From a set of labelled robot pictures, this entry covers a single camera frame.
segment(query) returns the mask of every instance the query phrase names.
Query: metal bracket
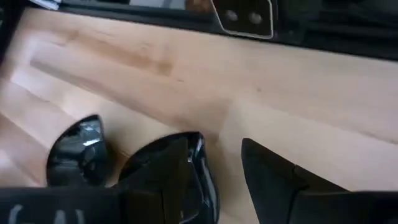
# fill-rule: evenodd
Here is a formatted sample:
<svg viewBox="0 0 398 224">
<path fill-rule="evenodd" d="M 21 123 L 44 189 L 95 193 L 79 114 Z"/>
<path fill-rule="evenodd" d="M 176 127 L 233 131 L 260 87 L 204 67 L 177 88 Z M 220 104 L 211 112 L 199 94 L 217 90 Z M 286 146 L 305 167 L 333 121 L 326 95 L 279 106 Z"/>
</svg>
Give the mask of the metal bracket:
<svg viewBox="0 0 398 224">
<path fill-rule="evenodd" d="M 50 10 L 58 10 L 62 0 L 30 0 L 31 2 Z"/>
<path fill-rule="evenodd" d="M 271 0 L 211 0 L 224 32 L 258 39 L 274 36 Z"/>
</svg>

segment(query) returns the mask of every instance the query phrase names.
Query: screw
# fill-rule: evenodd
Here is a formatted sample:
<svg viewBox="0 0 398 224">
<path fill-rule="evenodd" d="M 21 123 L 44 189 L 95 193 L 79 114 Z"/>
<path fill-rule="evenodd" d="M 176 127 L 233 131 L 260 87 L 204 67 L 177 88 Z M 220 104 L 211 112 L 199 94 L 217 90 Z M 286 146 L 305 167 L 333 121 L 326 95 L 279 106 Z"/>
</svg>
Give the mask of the screw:
<svg viewBox="0 0 398 224">
<path fill-rule="evenodd" d="M 262 22 L 262 17 L 259 14 L 255 13 L 255 12 L 252 12 L 249 15 L 249 20 L 253 24 L 258 25 L 258 24 L 260 24 Z"/>
<path fill-rule="evenodd" d="M 231 21 L 237 21 L 237 20 L 238 20 L 238 15 L 237 15 L 234 11 L 232 11 L 232 10 L 227 10 L 227 11 L 225 12 L 225 14 L 226 14 L 226 17 L 227 17 L 229 20 L 231 20 Z"/>
</svg>

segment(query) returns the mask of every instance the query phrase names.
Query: glossy black surface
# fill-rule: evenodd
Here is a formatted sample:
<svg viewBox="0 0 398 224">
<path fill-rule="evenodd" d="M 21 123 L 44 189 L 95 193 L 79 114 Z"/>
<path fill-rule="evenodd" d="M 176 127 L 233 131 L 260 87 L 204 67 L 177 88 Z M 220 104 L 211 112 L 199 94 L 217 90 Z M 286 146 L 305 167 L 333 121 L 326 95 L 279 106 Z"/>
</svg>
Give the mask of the glossy black surface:
<svg viewBox="0 0 398 224">
<path fill-rule="evenodd" d="M 188 142 L 188 184 L 182 199 L 180 223 L 217 223 L 218 193 L 206 161 L 205 139 L 198 132 L 173 134 L 144 146 L 126 162 L 119 181 L 128 179 L 154 160 L 162 159 L 163 151 L 180 139 Z"/>
<path fill-rule="evenodd" d="M 397 192 L 349 192 L 251 139 L 242 163 L 260 224 L 397 223 Z"/>
<path fill-rule="evenodd" d="M 47 184 L 104 185 L 110 165 L 101 119 L 92 115 L 68 128 L 53 145 L 47 161 Z"/>
<path fill-rule="evenodd" d="M 178 139 L 114 187 L 0 188 L 0 223 L 176 224 L 188 181 Z"/>
</svg>

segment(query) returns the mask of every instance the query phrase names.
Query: wooden floor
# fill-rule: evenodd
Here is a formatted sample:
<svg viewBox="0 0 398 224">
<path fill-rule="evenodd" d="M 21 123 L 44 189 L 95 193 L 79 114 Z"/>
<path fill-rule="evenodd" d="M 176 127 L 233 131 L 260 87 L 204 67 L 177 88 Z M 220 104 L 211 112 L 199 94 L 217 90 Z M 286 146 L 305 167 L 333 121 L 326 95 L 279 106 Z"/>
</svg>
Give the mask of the wooden floor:
<svg viewBox="0 0 398 224">
<path fill-rule="evenodd" d="M 220 223 L 258 223 L 245 137 L 349 190 L 398 190 L 397 84 L 393 62 L 29 9 L 0 75 L 0 185 L 45 186 L 54 141 L 98 113 L 120 166 L 204 133 Z"/>
</svg>

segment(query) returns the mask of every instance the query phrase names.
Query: wood plank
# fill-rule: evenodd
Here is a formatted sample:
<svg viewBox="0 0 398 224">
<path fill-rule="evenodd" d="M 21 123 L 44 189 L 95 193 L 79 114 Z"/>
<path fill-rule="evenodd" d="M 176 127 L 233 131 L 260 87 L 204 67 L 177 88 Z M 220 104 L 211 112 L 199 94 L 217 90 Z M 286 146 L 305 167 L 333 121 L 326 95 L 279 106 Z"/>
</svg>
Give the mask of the wood plank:
<svg viewBox="0 0 398 224">
<path fill-rule="evenodd" d="M 14 70 L 10 82 L 56 106 L 74 121 L 99 114 L 107 140 L 126 155 L 177 130 L 32 67 Z"/>
<path fill-rule="evenodd" d="M 43 23 L 45 17 L 53 21 Z M 88 63 L 88 55 L 100 58 L 101 69 L 108 71 L 101 74 L 102 78 L 120 73 L 125 76 L 112 80 L 108 89 L 115 91 L 122 86 L 132 89 L 132 94 L 121 94 L 128 95 L 123 100 L 131 100 L 138 105 L 134 110 L 167 124 L 182 128 L 199 125 L 203 131 L 216 135 L 221 125 L 210 115 L 203 115 L 201 122 L 195 113 L 176 118 L 172 116 L 175 107 L 187 103 L 187 96 L 195 95 L 198 102 L 202 98 L 207 102 L 211 96 L 214 101 L 199 104 L 200 108 L 209 106 L 208 113 L 220 120 L 230 98 L 250 95 L 261 99 L 261 103 L 307 119 L 390 142 L 398 140 L 395 134 L 398 121 L 393 119 L 398 103 L 392 97 L 398 92 L 394 85 L 398 78 L 393 62 L 54 12 L 29 11 L 26 18 L 29 20 L 22 23 L 30 30 L 38 29 L 45 42 L 59 46 L 39 47 L 34 62 L 46 62 L 61 71 L 76 69 L 79 72 L 72 72 L 74 76 L 93 83 L 101 81 L 96 79 L 99 68 L 92 68 L 94 63 Z M 165 63 L 164 55 L 173 58 L 169 75 L 156 72 L 156 67 Z M 147 98 L 138 100 L 134 89 L 142 90 L 141 82 L 154 86 L 145 89 Z M 156 85 L 165 82 L 157 91 Z M 172 106 L 161 104 L 164 109 L 159 112 L 159 101 L 150 100 L 157 93 L 173 98 Z"/>
<path fill-rule="evenodd" d="M 37 186 L 46 186 L 45 166 L 47 163 L 48 149 L 39 144 L 32 136 L 29 136 L 23 129 L 16 126 L 9 119 L 0 115 L 0 151 L 2 153 L 1 159 L 8 162 L 2 166 L 3 169 L 12 172 L 14 169 L 23 172 L 28 177 L 21 180 L 27 180 L 28 183 L 35 183 Z"/>
<path fill-rule="evenodd" d="M 39 187 L 10 156 L 0 149 L 0 186 L 1 187 Z"/>
<path fill-rule="evenodd" d="M 0 113 L 48 150 L 75 122 L 53 104 L 5 80 L 0 80 Z"/>
</svg>

